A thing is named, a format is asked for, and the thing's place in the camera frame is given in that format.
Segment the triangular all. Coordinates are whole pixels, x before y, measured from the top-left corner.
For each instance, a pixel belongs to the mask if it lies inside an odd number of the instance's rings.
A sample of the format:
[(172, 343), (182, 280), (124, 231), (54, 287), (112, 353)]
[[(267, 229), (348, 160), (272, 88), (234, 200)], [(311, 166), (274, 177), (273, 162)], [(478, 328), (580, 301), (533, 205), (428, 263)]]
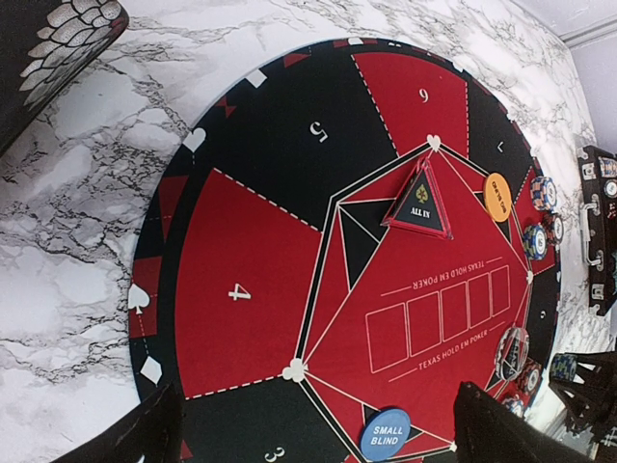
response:
[(381, 225), (441, 239), (453, 238), (430, 155), (421, 158), (406, 178)]

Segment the blue small blind button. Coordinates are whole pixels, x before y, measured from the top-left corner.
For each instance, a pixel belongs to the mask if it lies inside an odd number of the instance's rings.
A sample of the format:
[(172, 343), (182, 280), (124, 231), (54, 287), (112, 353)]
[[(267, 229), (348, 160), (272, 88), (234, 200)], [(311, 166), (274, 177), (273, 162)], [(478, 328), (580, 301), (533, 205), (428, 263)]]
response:
[(360, 439), (362, 456), (371, 461), (382, 461), (397, 454), (411, 432), (411, 419), (400, 408), (378, 412), (364, 427)]

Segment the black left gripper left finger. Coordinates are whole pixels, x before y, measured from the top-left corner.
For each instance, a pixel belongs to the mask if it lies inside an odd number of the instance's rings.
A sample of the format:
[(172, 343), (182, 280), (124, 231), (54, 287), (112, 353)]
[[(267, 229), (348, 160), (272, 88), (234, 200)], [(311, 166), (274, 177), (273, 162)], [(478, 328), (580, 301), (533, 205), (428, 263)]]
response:
[(182, 403), (172, 384), (161, 387), (104, 432), (55, 461), (178, 462)]

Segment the red brown poker chip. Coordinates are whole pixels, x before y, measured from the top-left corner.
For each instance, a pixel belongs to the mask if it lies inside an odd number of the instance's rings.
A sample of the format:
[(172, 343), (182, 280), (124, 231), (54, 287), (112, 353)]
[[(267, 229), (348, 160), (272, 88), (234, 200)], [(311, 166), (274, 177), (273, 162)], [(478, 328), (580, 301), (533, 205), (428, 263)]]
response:
[(542, 367), (536, 363), (527, 363), (517, 379), (520, 391), (526, 395), (532, 395), (541, 381)]
[(558, 213), (547, 214), (543, 218), (542, 225), (547, 233), (547, 241), (549, 244), (556, 246), (562, 242), (564, 235), (564, 224)]

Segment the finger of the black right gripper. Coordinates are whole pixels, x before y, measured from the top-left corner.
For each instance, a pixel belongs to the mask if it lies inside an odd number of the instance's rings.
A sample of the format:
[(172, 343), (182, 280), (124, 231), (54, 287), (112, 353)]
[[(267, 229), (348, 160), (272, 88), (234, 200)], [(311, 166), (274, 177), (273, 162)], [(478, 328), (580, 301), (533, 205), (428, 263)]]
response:
[(593, 442), (616, 444), (616, 352), (577, 355), (573, 382), (551, 380), (550, 389), (564, 403), (567, 428), (574, 434), (589, 429)]

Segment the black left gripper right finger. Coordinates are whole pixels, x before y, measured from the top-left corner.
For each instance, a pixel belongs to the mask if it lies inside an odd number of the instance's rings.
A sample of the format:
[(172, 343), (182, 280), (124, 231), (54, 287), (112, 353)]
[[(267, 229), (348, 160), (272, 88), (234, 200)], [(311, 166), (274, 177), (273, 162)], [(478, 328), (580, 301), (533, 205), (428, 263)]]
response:
[(454, 401), (459, 462), (588, 462), (589, 457), (538, 431), (472, 382)]

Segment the orange big blind button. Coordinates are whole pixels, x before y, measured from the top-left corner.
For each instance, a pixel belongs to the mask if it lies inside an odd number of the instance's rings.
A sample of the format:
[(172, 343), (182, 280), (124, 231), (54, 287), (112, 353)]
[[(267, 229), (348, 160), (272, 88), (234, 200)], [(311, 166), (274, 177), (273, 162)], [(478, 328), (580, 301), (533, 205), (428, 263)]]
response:
[(484, 204), (492, 219), (498, 223), (508, 220), (512, 210), (512, 196), (506, 178), (499, 173), (487, 176), (483, 186)]

